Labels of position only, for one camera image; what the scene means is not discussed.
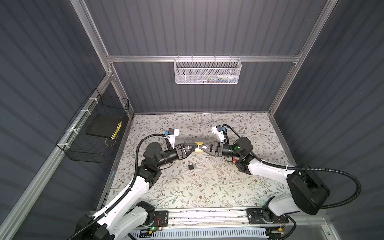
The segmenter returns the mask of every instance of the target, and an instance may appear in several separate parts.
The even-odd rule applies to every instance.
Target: white mesh basket
[[[239,80],[240,59],[228,61],[174,61],[177,84],[236,84]]]

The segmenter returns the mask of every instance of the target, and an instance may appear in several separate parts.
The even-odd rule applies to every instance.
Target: gray wall panel
[[[383,11],[379,0],[339,1],[275,114],[297,163],[360,180],[355,201],[327,210],[343,239],[380,238],[384,227]],[[343,176],[319,175],[331,190],[326,204],[354,191]]]
[[[324,3],[86,0],[110,55],[293,55]]]
[[[291,63],[243,63],[238,84],[176,84],[172,63],[115,63],[135,112],[268,110]]]
[[[69,1],[1,1],[0,35],[2,222],[105,72]],[[15,239],[70,236],[110,168],[64,158]]]

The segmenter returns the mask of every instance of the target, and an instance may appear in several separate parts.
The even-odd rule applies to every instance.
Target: mounting plate
[[[247,218],[248,218],[249,224],[266,224],[266,222],[263,220],[263,214],[262,214],[261,208],[247,209]],[[279,218],[272,223],[281,223],[281,222],[288,223],[289,220],[285,216],[279,216]]]
[[[160,227],[166,227],[168,225],[168,211],[155,211],[155,217],[153,218],[153,223],[150,226],[147,227],[157,227],[157,219],[160,218],[163,220],[164,225],[162,225],[162,222],[160,221]]]

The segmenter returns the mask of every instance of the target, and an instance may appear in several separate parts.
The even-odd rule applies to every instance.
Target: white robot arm
[[[238,157],[235,165],[249,175],[273,179],[290,188],[291,192],[279,197],[271,197],[263,206],[263,220],[273,222],[277,216],[304,211],[315,215],[329,196],[329,189],[314,172],[289,170],[267,165],[267,162],[253,154],[253,146],[248,138],[239,137],[233,145],[225,144],[226,130],[222,126],[212,128],[220,142],[210,142],[199,148],[212,156]]]
[[[163,151],[158,142],[150,143],[143,154],[145,159],[136,169],[137,177],[133,186],[130,187],[131,181],[100,211],[91,217],[83,216],[76,225],[76,233],[69,239],[120,240],[138,226],[152,225],[155,207],[144,201],[135,206],[134,204],[159,179],[161,166],[187,158],[197,148],[197,144],[174,146],[173,141],[172,147],[172,149]]]

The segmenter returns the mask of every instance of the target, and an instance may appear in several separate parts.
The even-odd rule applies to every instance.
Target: floral tablecloth
[[[248,137],[253,151],[261,159],[287,164],[286,154],[266,113],[135,115],[107,203],[130,182],[136,146],[144,136],[178,128],[179,142],[211,142],[216,141],[211,127],[224,123]],[[237,138],[229,129],[228,136],[230,143]],[[139,162],[146,146],[153,141],[166,149],[163,139],[147,139],[140,148]],[[194,170],[188,169],[189,161],[194,163]],[[162,170],[159,180],[142,199],[158,209],[258,206],[269,197],[287,191],[288,188],[279,182],[241,173],[223,157],[194,152],[187,159],[175,161],[172,167]]]

